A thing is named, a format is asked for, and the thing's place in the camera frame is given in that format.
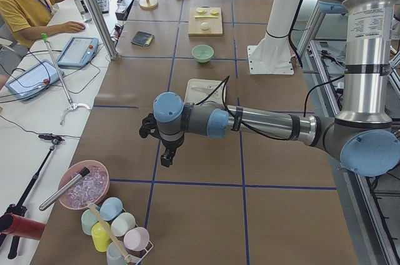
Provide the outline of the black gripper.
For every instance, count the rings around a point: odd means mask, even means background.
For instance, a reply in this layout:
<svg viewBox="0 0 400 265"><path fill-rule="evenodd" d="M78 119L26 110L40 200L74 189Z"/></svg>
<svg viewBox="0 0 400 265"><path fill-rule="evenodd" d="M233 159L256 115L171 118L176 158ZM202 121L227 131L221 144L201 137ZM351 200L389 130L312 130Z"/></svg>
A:
<svg viewBox="0 0 400 265"><path fill-rule="evenodd" d="M175 141L167 141L162 139L161 142L165 148L164 153L160 157L161 165L169 168L173 164L173 158L176 154L176 150L183 145L184 139L180 138Z"/></svg>

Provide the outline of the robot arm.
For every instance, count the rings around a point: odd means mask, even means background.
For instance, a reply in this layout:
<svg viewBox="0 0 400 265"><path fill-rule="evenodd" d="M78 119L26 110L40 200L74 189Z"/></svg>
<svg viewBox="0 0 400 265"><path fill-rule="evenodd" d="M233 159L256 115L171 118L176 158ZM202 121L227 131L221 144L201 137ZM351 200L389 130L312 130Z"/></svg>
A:
<svg viewBox="0 0 400 265"><path fill-rule="evenodd" d="M394 5L399 0L321 0L347 9L344 103L334 117L304 116L228 106L185 103L173 92L153 103L150 128L170 166L186 133L222 138L227 131L250 130L279 141L301 141L326 151L346 169L380 176L399 163L399 139L385 113L391 70L389 54Z"/></svg>

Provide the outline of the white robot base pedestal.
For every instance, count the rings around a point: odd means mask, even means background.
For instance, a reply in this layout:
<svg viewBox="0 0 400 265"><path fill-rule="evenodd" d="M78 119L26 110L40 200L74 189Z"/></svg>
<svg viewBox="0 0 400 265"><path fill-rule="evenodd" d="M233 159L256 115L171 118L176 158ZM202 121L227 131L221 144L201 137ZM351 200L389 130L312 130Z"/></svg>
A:
<svg viewBox="0 0 400 265"><path fill-rule="evenodd" d="M301 0L274 0L265 37L258 45L248 46L249 72L257 74L294 74L289 35Z"/></svg>

